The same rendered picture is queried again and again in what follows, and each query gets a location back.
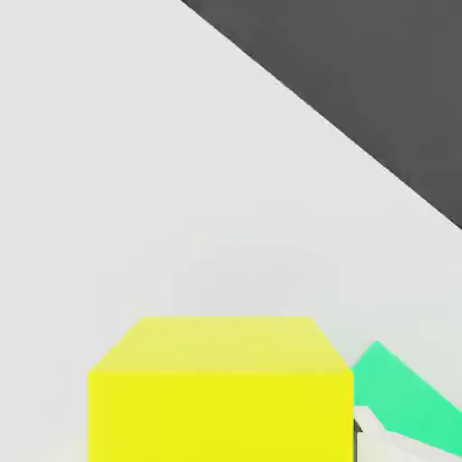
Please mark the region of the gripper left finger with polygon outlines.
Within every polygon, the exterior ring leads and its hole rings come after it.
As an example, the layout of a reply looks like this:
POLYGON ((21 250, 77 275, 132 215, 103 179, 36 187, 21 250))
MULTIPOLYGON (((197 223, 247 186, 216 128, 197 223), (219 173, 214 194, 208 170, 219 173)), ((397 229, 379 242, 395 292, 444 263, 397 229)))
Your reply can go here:
POLYGON ((88 462, 84 430, 48 434, 34 450, 34 462, 88 462))

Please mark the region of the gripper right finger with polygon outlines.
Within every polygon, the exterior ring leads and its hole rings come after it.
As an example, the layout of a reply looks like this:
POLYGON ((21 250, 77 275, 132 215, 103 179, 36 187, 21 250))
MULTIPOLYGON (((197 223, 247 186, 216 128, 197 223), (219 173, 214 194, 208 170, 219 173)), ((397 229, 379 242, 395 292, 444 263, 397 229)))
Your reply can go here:
POLYGON ((354 462, 462 462, 462 457, 387 430, 366 406, 354 407, 354 462))

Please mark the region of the small yellow cube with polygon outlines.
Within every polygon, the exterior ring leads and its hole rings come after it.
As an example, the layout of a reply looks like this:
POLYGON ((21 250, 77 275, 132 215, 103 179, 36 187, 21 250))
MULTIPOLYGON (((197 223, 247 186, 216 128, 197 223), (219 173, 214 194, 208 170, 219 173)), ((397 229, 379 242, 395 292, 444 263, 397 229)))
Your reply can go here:
POLYGON ((353 397, 309 317, 144 317, 88 373, 88 462, 353 462, 353 397))

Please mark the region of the small green cube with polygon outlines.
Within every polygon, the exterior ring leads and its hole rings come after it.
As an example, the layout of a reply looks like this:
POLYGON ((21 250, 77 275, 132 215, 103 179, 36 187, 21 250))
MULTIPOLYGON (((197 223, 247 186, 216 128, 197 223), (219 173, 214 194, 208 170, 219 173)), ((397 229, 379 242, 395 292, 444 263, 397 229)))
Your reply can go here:
POLYGON ((352 371, 356 406, 368 407, 389 431, 462 457, 462 411, 381 342, 352 371))

